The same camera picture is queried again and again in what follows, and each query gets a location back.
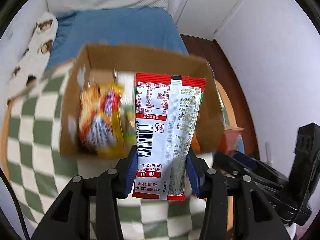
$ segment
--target screw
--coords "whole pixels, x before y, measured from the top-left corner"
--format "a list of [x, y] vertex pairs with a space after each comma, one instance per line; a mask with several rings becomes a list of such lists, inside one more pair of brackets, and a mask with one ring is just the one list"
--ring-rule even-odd
[[248, 176], [248, 175], [244, 175], [244, 176], [242, 177], [242, 179], [243, 179], [244, 181], [246, 181], [246, 182], [250, 182], [250, 181], [251, 181], [251, 177]]
[[73, 181], [73, 182], [79, 182], [79, 181], [81, 181], [81, 177], [80, 177], [80, 176], [74, 176], [74, 177], [72, 178], [72, 181]]
[[216, 174], [216, 170], [214, 169], [214, 168], [209, 168], [209, 169], [207, 169], [207, 173], [209, 173], [209, 174], [211, 174], [211, 175], [214, 175], [214, 174]]
[[111, 168], [111, 169], [108, 170], [108, 174], [109, 174], [109, 175], [116, 174], [117, 172], [118, 172], [118, 171], [117, 171], [116, 169], [113, 169], [113, 168]]

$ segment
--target white door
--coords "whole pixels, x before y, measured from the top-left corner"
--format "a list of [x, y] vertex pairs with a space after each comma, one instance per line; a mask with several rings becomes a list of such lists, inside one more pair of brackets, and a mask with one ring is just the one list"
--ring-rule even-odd
[[179, 33], [212, 40], [215, 31], [237, 2], [238, 0], [188, 0], [177, 22]]

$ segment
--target barcode number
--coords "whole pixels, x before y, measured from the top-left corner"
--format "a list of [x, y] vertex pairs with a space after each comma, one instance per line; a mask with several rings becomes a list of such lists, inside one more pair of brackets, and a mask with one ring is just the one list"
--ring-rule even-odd
[[151, 157], [153, 125], [139, 124], [137, 135], [138, 157]]

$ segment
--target black cable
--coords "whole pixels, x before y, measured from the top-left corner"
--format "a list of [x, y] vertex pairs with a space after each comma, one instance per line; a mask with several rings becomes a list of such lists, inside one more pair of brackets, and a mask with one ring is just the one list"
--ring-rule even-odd
[[27, 230], [26, 223], [24, 222], [24, 219], [23, 219], [23, 214], [22, 214], [22, 211], [21, 211], [17, 196], [13, 192], [13, 189], [12, 189], [9, 181], [7, 180], [7, 178], [4, 175], [4, 173], [3, 173], [1, 168], [0, 168], [0, 177], [1, 177], [2, 181], [3, 181], [3, 183], [5, 184], [5, 186], [7, 187], [8, 191], [9, 191], [9, 193], [11, 195], [11, 198], [13, 200], [13, 203], [14, 203], [14, 205], [16, 207], [17, 214], [18, 214], [18, 217], [19, 217], [19, 220], [20, 220], [20, 224], [21, 224], [21, 227], [22, 227], [22, 231], [23, 231], [24, 237], [26, 238], [26, 240], [30, 240], [30, 236], [29, 236], [29, 233], [28, 233], [28, 230]]
[[314, 159], [314, 161], [313, 161], [313, 165], [312, 165], [312, 169], [311, 169], [310, 178], [309, 178], [309, 181], [308, 181], [308, 186], [307, 186], [306, 192], [305, 192], [304, 195], [303, 195], [302, 202], [301, 202], [301, 204], [300, 204], [300, 206], [299, 206], [296, 214], [294, 215], [294, 217], [290, 220], [290, 222], [289, 222], [289, 224], [288, 224], [289, 227], [292, 226], [292, 224], [293, 224], [294, 221], [296, 220], [299, 212], [301, 211], [301, 208], [302, 208], [302, 206], [303, 206], [303, 203], [304, 203], [304, 201], [305, 201], [305, 199], [306, 199], [307, 192], [308, 192], [308, 189], [309, 189], [309, 186], [310, 186], [310, 182], [311, 182], [311, 179], [312, 179], [312, 177], [313, 177], [313, 172], [315, 171], [316, 163], [318, 162], [319, 154], [320, 154], [320, 150], [318, 150], [318, 151], [316, 152], [316, 157], [315, 157], [315, 159]]

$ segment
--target wooden floor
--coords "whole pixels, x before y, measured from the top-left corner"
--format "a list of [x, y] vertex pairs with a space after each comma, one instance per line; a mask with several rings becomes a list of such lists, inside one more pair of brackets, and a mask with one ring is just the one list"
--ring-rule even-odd
[[231, 101], [238, 127], [244, 128], [242, 138], [245, 154], [253, 154], [252, 157], [259, 159], [257, 138], [247, 101], [219, 44], [215, 40], [208, 41], [186, 35], [181, 35], [181, 37], [189, 54], [204, 57], [209, 62], [216, 80], [222, 85]]

